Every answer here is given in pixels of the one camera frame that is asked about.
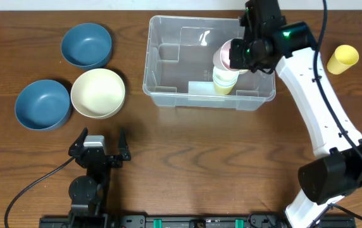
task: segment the wire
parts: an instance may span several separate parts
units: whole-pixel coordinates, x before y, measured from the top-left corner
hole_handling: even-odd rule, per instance
[[[330,102],[328,102],[325,91],[323,90],[323,87],[321,86],[320,77],[319,77],[319,74],[318,74],[318,65],[317,65],[317,63],[318,63],[318,55],[319,55],[319,51],[320,51],[321,42],[323,40],[323,36],[325,35],[325,31],[326,31],[326,26],[327,26],[327,2],[326,2],[326,0],[323,0],[323,24],[321,26],[318,45],[317,45],[316,50],[315,50],[315,57],[313,58],[313,73],[315,74],[315,81],[316,81],[316,83],[318,85],[320,95],[323,98],[328,111],[332,115],[332,117],[334,119],[334,122],[337,124],[337,127],[339,128],[342,136],[344,136],[344,138],[347,140],[347,142],[351,145],[353,150],[356,152],[356,154],[362,160],[362,153],[359,151],[357,146],[351,141],[350,137],[347,135],[346,130],[343,128],[343,126],[340,123],[340,120],[337,118],[337,115],[333,111],[333,108],[330,105]],[[333,204],[333,203],[329,204],[329,205],[332,206],[332,207],[336,207],[337,209],[340,209],[343,212],[346,212],[347,214],[349,214],[349,215],[351,215],[353,217],[356,217],[357,219],[362,220],[362,216],[357,215],[354,212],[351,212],[351,211],[349,211],[349,210],[347,210],[347,209],[345,209],[345,208],[343,208],[343,207],[341,207],[339,205],[336,205],[336,204]]]
[[[49,172],[48,174],[44,175],[43,177],[37,179],[35,182],[31,183],[28,185],[28,187],[26,187],[25,189],[23,189],[20,193],[18,193],[15,198],[11,201],[11,203],[8,205],[8,208],[5,211],[5,216],[4,216],[4,225],[5,228],[9,228],[8,225],[8,215],[9,215],[9,211],[11,211],[12,206],[14,205],[14,203],[19,199],[19,197],[21,197],[24,193],[26,193],[31,187],[34,187],[36,184],[38,184],[40,181],[43,181],[44,179],[50,177],[51,175],[55,174],[56,172],[59,172],[62,168],[64,168],[66,165],[68,165],[70,162],[72,162],[74,160],[73,158],[70,158],[68,161],[64,162],[64,164],[60,165],[57,169],[53,170],[52,172]]]

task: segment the wooden table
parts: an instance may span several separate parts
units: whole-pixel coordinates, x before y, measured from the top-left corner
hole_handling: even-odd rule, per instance
[[[240,11],[0,12],[0,227],[13,197],[67,159],[84,127],[102,134],[116,152],[120,127],[132,161],[112,173],[109,209],[149,215],[281,212],[299,191],[297,170],[314,160],[306,126],[286,86],[254,112],[212,108],[159,108],[142,91],[149,19],[154,15],[236,18]],[[321,11],[284,11],[306,21],[315,35]],[[96,22],[111,29],[115,53],[107,68],[125,77],[127,99],[119,114],[93,120],[73,112],[52,132],[25,129],[14,115],[17,95],[29,83],[56,79],[70,85],[83,72],[67,63],[60,42],[71,27]],[[362,11],[331,11],[321,57],[350,44],[359,63],[329,79],[350,119],[362,132]],[[37,227],[43,215],[67,215],[68,186],[85,170],[76,163],[24,194],[11,227]],[[362,189],[341,202],[362,214]]]

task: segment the clear plastic bin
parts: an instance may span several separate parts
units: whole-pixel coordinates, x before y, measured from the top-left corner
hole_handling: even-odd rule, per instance
[[[214,53],[243,33],[237,19],[152,17],[143,91],[158,106],[258,109],[275,97],[274,74],[242,74],[229,95],[214,94],[211,88],[206,91],[213,85]],[[197,86],[204,89],[191,89]]]

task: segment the white wall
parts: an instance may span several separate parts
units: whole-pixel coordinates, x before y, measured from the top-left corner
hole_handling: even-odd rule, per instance
[[[246,0],[0,0],[0,10],[241,10]],[[279,0],[282,10],[320,10],[321,0]],[[362,0],[328,0],[330,10],[362,10]]]

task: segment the blue bowl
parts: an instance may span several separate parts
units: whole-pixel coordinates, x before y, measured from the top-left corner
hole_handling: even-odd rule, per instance
[[[64,36],[61,54],[69,63],[83,70],[102,68],[111,59],[112,39],[109,32],[98,24],[80,24]]]
[[[67,122],[72,113],[70,95],[54,80],[39,80],[28,85],[15,103],[15,116],[31,130],[54,130]]]

